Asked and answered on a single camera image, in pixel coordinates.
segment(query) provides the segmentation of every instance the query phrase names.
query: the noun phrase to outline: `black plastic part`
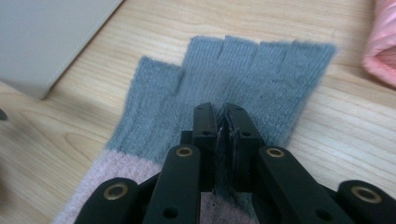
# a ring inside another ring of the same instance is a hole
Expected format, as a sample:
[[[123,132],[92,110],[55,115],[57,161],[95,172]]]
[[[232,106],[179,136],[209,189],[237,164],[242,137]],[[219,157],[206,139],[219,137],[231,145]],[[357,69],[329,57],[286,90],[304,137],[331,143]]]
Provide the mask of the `black plastic part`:
[[[341,183],[336,201],[356,223],[396,223],[396,201],[366,182],[350,180]]]
[[[192,145],[169,150],[143,223],[199,223],[200,159]]]
[[[192,144],[192,131],[181,131],[180,144]]]
[[[182,133],[182,139],[188,139],[186,132]],[[194,108],[191,143],[201,151],[201,191],[211,191],[215,184],[217,143],[217,126],[212,104],[206,103]]]
[[[0,109],[0,120],[7,120],[7,114],[2,109]]]
[[[152,192],[155,189],[159,176],[160,174],[156,174],[139,185],[139,203],[141,205],[143,215],[146,214]]]
[[[265,144],[244,108],[227,104],[226,119],[231,142],[227,169],[232,187],[239,192],[249,192],[252,190],[252,164],[258,149]]]
[[[326,186],[323,186],[323,185],[321,185],[321,186],[324,188],[324,190],[326,190],[327,194],[329,194],[329,196],[335,200],[335,195],[337,192],[335,192],[332,189],[327,188]]]
[[[279,220],[278,217],[266,217],[269,213],[260,212],[265,206],[274,204],[280,214],[279,223],[353,223],[327,191],[285,148],[259,149],[256,178],[259,180],[256,181],[253,193],[262,202],[255,202],[253,206],[260,223],[268,223],[265,221],[271,219]]]
[[[126,193],[118,199],[107,199],[108,196],[120,195],[121,187],[112,188],[113,192],[108,191],[112,186],[120,185],[127,190]],[[85,202],[75,223],[140,223],[142,214],[138,203],[138,191],[139,187],[133,180],[119,177],[107,180]]]

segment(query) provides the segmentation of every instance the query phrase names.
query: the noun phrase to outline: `table surface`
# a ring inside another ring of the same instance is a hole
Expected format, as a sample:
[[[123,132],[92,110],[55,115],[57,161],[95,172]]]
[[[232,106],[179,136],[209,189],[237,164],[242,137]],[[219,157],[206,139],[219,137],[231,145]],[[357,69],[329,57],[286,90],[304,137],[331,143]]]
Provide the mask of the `table surface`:
[[[338,52],[289,150],[331,189],[348,179],[396,197],[396,90],[361,67],[373,1],[126,1],[44,101],[0,83],[0,223],[49,223],[117,125],[143,55],[181,64],[195,35],[334,43]]]

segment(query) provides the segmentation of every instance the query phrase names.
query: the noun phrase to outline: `pink fabric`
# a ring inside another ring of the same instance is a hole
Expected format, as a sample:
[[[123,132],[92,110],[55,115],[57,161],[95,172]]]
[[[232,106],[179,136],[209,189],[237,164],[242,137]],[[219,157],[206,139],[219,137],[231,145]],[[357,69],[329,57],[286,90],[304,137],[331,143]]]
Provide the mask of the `pink fabric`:
[[[89,199],[95,189],[103,182],[114,177],[125,177],[140,184],[158,174],[161,166],[136,156],[119,153],[116,150],[105,150],[85,175],[74,195],[58,214],[53,223],[74,223],[82,205]],[[201,223],[247,223],[256,221],[246,213],[226,203],[212,193],[203,193],[201,198]]]
[[[396,0],[375,1],[375,23],[364,52],[363,66],[396,87]]]
[[[119,153],[116,150],[105,150],[91,166],[82,179],[74,195],[53,223],[74,223],[82,205],[90,198],[95,189],[103,182],[114,177],[125,177],[141,183],[160,172],[161,167],[152,161],[136,156]]]

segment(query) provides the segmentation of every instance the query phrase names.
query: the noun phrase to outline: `bolt hole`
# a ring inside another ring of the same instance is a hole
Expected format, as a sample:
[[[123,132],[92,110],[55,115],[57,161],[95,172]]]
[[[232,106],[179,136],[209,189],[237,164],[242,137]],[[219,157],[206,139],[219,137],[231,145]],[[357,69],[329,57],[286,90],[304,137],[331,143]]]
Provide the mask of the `bolt hole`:
[[[316,214],[320,219],[324,221],[332,221],[332,215],[326,210],[318,209]]]
[[[110,196],[113,196],[113,197],[114,197],[114,196],[117,196],[117,195],[121,194],[122,191],[123,191],[123,188],[120,187],[120,186],[117,186],[117,187],[111,189],[111,190],[108,192],[108,194],[109,194]]]
[[[249,137],[249,136],[251,136],[251,133],[244,132],[244,133],[242,133],[242,135]]]
[[[366,199],[372,200],[375,198],[375,195],[372,192],[363,190],[363,189],[359,189],[358,193],[361,197],[364,197]]]
[[[175,207],[167,207],[163,210],[163,216],[172,219],[178,216],[178,211]]]

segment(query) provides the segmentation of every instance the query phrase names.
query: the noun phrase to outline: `brass grommet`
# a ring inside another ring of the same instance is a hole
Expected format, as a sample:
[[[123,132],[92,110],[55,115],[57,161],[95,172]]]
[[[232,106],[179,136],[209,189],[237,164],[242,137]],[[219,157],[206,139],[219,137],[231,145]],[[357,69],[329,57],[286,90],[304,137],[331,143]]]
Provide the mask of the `brass grommet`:
[[[272,157],[280,158],[280,157],[285,156],[285,153],[282,150],[274,148],[274,147],[268,148],[266,152],[268,155],[270,155]]]
[[[375,191],[367,189],[362,186],[354,186],[351,189],[352,193],[358,197],[360,200],[367,203],[381,203],[382,198]]]
[[[179,157],[189,157],[192,155],[192,149],[188,147],[181,147],[176,150],[176,154]]]
[[[119,182],[105,189],[103,196],[106,199],[113,201],[122,198],[127,192],[128,192],[128,186],[126,186],[126,184],[122,182]]]

